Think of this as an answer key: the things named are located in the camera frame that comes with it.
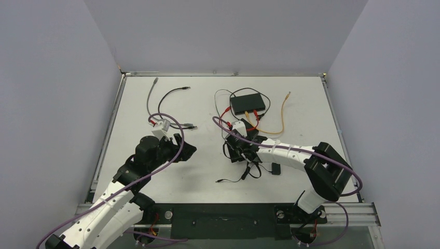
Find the small black wall plug adapter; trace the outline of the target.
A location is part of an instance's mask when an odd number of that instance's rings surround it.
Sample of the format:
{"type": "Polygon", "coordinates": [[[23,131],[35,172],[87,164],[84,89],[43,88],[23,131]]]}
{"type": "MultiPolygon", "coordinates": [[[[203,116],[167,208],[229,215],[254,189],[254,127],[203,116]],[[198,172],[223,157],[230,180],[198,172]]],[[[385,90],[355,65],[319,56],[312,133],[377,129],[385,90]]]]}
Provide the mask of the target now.
{"type": "Polygon", "coordinates": [[[271,164],[271,174],[272,175],[280,175],[281,174],[281,165],[278,163],[271,164]]]}

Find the black Mercury switch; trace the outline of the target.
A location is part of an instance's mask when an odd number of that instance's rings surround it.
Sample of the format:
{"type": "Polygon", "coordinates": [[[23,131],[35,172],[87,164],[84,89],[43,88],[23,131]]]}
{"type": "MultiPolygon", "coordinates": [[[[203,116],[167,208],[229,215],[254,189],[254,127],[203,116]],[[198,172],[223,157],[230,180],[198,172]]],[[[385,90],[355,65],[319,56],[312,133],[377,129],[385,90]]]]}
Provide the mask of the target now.
{"type": "Polygon", "coordinates": [[[232,96],[230,104],[235,115],[253,112],[254,110],[259,112],[266,109],[266,104],[260,93],[232,96]]]}

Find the ribbed black network switch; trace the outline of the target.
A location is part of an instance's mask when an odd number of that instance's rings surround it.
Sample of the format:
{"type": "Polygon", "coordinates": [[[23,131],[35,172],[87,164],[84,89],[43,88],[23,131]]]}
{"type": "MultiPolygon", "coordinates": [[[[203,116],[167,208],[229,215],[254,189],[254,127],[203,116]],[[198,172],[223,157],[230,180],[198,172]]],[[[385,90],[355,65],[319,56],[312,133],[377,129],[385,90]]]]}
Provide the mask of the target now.
{"type": "Polygon", "coordinates": [[[253,160],[253,153],[250,150],[228,149],[228,153],[232,163],[253,160]]]}

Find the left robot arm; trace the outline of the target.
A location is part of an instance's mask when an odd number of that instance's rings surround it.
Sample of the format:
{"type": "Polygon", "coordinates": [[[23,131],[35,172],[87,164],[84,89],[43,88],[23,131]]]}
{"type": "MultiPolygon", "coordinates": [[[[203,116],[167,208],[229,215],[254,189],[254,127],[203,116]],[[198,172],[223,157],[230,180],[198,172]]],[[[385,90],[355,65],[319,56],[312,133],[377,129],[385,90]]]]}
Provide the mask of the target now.
{"type": "Polygon", "coordinates": [[[189,160],[197,148],[180,134],[141,138],[92,207],[74,218],[60,236],[51,233],[45,248],[104,248],[137,222],[151,222],[154,200],[141,189],[165,166],[189,160]]]}

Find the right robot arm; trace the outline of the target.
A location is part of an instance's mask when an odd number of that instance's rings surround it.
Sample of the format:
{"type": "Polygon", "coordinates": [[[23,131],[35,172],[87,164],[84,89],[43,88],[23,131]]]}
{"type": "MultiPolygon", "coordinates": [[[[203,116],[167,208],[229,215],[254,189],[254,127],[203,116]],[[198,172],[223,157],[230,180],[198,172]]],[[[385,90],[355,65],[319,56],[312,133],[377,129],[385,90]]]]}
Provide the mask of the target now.
{"type": "Polygon", "coordinates": [[[293,216],[307,221],[324,202],[336,202],[342,197],[351,179],[352,168],[329,143],[317,146],[297,146],[281,143],[265,136],[226,137],[232,162],[275,163],[304,172],[311,186],[293,206],[293,216]]]}

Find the black power brick adapter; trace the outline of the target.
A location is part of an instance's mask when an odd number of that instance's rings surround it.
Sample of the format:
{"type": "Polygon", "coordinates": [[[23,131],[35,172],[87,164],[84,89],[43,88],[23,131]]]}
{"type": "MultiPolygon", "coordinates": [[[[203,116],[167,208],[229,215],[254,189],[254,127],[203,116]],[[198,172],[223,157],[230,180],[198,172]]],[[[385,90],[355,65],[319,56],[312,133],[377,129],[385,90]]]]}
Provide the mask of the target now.
{"type": "Polygon", "coordinates": [[[254,137],[256,137],[258,134],[259,134],[259,131],[258,130],[256,130],[246,119],[244,119],[244,118],[241,118],[240,119],[243,123],[244,123],[244,125],[245,125],[245,128],[246,128],[246,134],[247,134],[247,136],[248,137],[250,137],[250,138],[254,138],[254,137]]]}

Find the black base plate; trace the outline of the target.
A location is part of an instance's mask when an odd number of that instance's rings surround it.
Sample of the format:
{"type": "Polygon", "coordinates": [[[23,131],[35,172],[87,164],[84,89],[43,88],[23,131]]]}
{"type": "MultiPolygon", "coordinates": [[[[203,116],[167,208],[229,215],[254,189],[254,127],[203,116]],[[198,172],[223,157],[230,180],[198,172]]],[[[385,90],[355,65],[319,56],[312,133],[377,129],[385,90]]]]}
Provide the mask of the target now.
{"type": "Polygon", "coordinates": [[[293,203],[157,203],[141,222],[170,225],[174,239],[287,240],[327,217],[324,206],[307,214],[293,203]]]}

